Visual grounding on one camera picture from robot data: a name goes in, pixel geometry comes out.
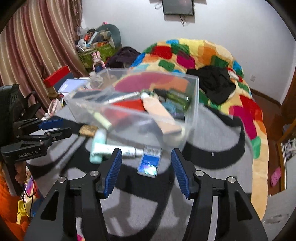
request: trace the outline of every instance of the wall-mounted monitor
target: wall-mounted monitor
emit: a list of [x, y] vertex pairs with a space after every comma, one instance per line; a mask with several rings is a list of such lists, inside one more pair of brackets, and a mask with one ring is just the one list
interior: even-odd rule
[[163, 0], [163, 14], [194, 15], [193, 0]]

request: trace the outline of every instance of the white tube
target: white tube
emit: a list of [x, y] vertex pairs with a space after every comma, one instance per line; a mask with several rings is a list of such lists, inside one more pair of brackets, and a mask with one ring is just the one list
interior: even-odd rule
[[123, 157], [140, 157], [143, 155], [144, 151], [141, 149], [136, 149], [133, 146], [116, 146], [116, 145], [105, 145], [100, 143], [95, 143], [92, 155], [107, 155], [110, 156], [115, 148], [119, 148], [122, 151]]

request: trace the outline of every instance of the baseboard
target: baseboard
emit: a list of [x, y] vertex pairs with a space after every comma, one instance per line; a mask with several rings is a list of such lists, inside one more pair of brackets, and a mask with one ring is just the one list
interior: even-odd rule
[[262, 97], [262, 98], [264, 98], [264, 99], [267, 99], [267, 100], [270, 101], [271, 103], [274, 103], [274, 104], [276, 104], [278, 107], [281, 108], [281, 104], [280, 104], [277, 100], [275, 100], [275, 99], [271, 98], [270, 96], [265, 95], [265, 94], [263, 94], [263, 93], [261, 93], [261, 92], [259, 92], [259, 91], [257, 91], [257, 90], [254, 90], [254, 89], [252, 89], [252, 88], [250, 88], [250, 89], [251, 89], [251, 92], [254, 93], [255, 95], [258, 95], [258, 96], [260, 96], [260, 97]]

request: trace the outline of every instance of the multicolored blanket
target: multicolored blanket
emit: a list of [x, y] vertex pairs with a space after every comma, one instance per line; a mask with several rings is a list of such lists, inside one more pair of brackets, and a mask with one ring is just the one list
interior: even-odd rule
[[187, 69], [206, 65], [227, 67], [236, 89], [222, 105], [216, 105], [200, 90], [199, 101], [229, 115], [239, 116], [249, 136], [254, 152], [251, 202], [262, 219], [267, 204], [268, 142], [263, 114], [252, 99], [244, 72], [231, 53], [206, 40], [173, 39], [148, 47], [131, 67], [135, 71], [163, 71], [184, 74]]

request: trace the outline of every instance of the pink shoe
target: pink shoe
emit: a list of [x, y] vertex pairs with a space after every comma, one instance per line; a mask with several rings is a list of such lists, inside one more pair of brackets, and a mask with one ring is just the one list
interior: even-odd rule
[[278, 167], [274, 171], [274, 173], [271, 175], [271, 178], [270, 178], [270, 184], [271, 184], [271, 186], [274, 187], [278, 183], [278, 181], [279, 181], [280, 178], [281, 178], [281, 168]]

